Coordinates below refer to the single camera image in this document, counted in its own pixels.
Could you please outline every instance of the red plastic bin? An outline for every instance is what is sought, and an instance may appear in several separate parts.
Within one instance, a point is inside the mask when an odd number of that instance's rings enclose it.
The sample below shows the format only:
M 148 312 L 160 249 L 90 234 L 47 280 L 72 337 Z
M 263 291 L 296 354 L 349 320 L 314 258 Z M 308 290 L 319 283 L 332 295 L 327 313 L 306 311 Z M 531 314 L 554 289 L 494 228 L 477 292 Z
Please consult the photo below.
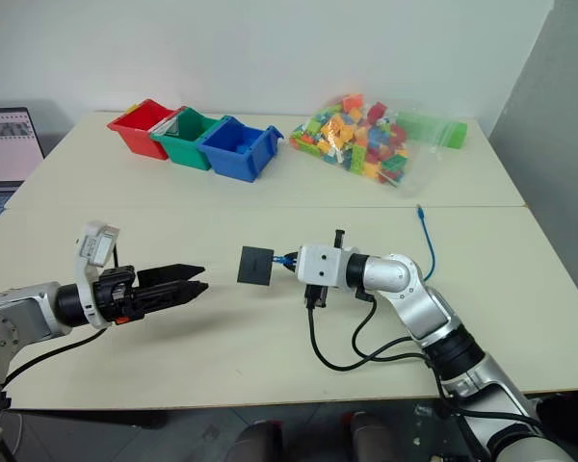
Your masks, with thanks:
M 160 142 L 150 138 L 150 132 L 158 123 L 173 117 L 182 109 L 184 107 L 174 111 L 161 106 L 156 101 L 147 99 L 110 122 L 107 128 L 118 132 L 128 148 L 134 153 L 164 161 L 168 158 L 167 152 Z

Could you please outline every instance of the blue plastic bin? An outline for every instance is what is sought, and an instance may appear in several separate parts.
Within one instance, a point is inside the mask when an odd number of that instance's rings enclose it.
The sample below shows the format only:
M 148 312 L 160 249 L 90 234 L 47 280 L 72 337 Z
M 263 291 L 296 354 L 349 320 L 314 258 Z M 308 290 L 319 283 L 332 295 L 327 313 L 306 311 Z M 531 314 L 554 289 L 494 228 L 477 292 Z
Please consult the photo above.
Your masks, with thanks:
M 259 130 L 226 115 L 201 137 L 197 149 L 220 175 L 253 182 L 277 153 L 279 138 L 282 134 L 272 125 Z

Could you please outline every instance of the clear plastic bag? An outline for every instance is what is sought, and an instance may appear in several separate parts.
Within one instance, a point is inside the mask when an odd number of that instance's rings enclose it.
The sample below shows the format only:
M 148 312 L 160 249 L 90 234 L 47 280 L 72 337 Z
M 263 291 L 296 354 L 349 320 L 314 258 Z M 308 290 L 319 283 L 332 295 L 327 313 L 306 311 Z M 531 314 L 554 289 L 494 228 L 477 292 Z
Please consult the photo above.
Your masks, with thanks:
M 290 143 L 325 162 L 417 193 L 433 176 L 438 147 L 461 147 L 465 123 L 424 115 L 407 103 L 368 103 L 360 93 L 330 101 Z

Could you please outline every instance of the green bin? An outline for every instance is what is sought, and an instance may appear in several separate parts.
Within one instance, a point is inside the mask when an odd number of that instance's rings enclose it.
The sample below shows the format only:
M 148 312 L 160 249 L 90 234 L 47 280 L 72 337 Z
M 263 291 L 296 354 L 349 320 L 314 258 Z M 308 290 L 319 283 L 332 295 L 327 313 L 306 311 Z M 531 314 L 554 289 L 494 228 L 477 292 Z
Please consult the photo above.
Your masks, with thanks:
M 163 144 L 172 162 L 182 166 L 208 170 L 207 156 L 197 150 L 197 142 L 219 121 L 201 115 L 191 108 L 180 111 L 175 117 L 155 127 L 150 137 Z

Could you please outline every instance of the table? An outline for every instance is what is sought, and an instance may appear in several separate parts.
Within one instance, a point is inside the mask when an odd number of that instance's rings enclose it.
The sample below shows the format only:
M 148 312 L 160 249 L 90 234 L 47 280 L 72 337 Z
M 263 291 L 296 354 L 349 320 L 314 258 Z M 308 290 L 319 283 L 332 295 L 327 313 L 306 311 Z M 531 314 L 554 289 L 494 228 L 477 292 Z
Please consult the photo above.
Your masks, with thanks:
M 406 196 L 296 151 L 286 141 L 260 178 L 246 183 L 132 154 L 106 128 L 117 113 L 86 115 L 7 204 L 30 207 L 428 207 L 521 206 L 524 201 L 480 129 L 468 120 L 463 149 L 442 149 L 432 181 Z M 287 138 L 305 116 L 237 115 Z
M 430 257 L 409 208 L 72 207 L 6 211 L 0 217 L 0 290 L 72 282 L 74 240 L 86 220 L 121 229 L 120 262 L 141 270 L 201 264 L 210 289 L 190 304 L 111 327 L 93 343 L 30 369 L 8 387 L 15 408 L 142 409 L 434 396 L 419 361 L 333 372 L 307 337 L 303 284 L 282 267 L 270 287 L 236 284 L 242 245 L 285 253 L 331 243 L 335 228 L 363 253 Z M 578 389 L 578 291 L 524 207 L 431 208 L 437 253 L 432 284 L 524 392 Z M 330 290 L 316 312 L 325 355 L 355 359 L 351 333 L 369 306 Z M 363 348 L 404 334 L 391 306 L 363 332 Z M 69 337 L 25 348 L 12 369 Z M 414 346 L 398 347 L 399 351 Z

